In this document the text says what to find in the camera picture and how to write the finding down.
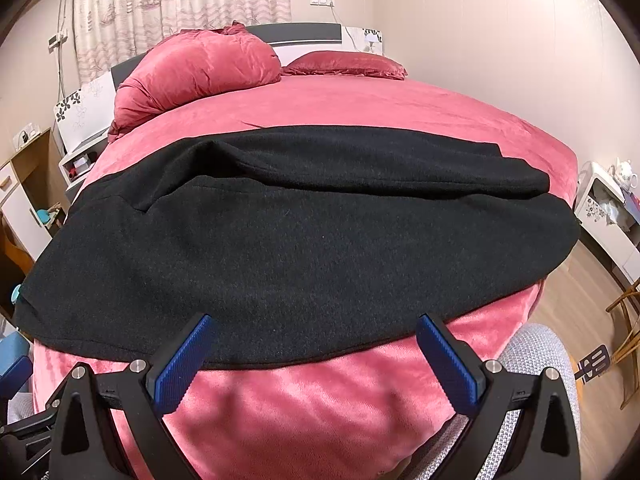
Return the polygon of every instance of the silver bolt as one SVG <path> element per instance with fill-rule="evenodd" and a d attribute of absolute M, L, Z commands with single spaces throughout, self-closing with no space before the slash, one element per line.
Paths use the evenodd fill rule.
<path fill-rule="evenodd" d="M 129 370 L 135 374 L 139 374 L 146 368 L 146 363 L 142 359 L 136 359 L 129 365 Z"/>
<path fill-rule="evenodd" d="M 74 371 L 71 372 L 71 376 L 74 379 L 82 379 L 84 377 L 84 367 L 79 366 L 78 368 L 74 368 Z"/>
<path fill-rule="evenodd" d="M 492 374 L 497 374 L 498 372 L 502 371 L 502 365 L 500 364 L 500 361 L 496 361 L 494 359 L 485 362 L 484 367 Z"/>
<path fill-rule="evenodd" d="M 552 381 L 557 381 L 560 377 L 560 373 L 555 368 L 547 368 L 545 375 Z"/>

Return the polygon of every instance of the teapot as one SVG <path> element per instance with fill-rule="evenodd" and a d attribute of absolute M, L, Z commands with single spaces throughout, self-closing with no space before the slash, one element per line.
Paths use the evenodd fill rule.
<path fill-rule="evenodd" d="M 638 175 L 631 169 L 630 160 L 622 160 L 616 157 L 616 165 L 611 167 L 613 178 L 616 179 L 620 187 L 626 191 L 638 186 Z"/>

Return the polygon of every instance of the curtain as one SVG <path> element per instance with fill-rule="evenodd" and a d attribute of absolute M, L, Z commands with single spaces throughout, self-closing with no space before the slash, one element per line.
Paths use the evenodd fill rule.
<path fill-rule="evenodd" d="M 74 0 L 82 83 L 182 28 L 291 21 L 290 0 Z"/>

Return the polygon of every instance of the pink velvet blanket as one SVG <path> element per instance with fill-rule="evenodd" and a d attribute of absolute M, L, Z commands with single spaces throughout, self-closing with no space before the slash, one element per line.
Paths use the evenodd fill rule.
<path fill-rule="evenodd" d="M 504 156 L 546 171 L 551 193 L 569 204 L 575 196 L 574 153 L 531 124 L 426 84 L 344 75 L 287 76 L 166 112 L 110 144 L 87 183 L 182 137 L 284 124 L 391 126 L 496 142 Z M 531 286 L 449 327 L 482 359 L 495 358 L 527 320 L 541 289 L 541 283 Z M 99 298 L 88 308 L 100 309 Z M 34 360 L 37 410 L 78 360 L 96 373 L 125 367 L 41 344 Z M 164 420 L 205 480 L 372 480 L 411 455 L 452 415 L 410 337 L 321 363 L 201 371 L 178 410 Z M 122 412 L 114 416 L 134 468 L 141 479 L 150 478 Z"/>

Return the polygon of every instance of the pillow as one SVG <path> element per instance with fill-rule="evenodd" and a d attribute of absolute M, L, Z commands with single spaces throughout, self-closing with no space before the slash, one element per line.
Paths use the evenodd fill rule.
<path fill-rule="evenodd" d="M 404 79 L 404 67 L 377 54 L 317 50 L 292 61 L 282 69 L 283 75 L 366 75 L 386 79 Z"/>
<path fill-rule="evenodd" d="M 183 104 L 280 80 L 273 49 L 242 23 L 182 30 L 151 49 L 118 87 L 109 142 Z"/>

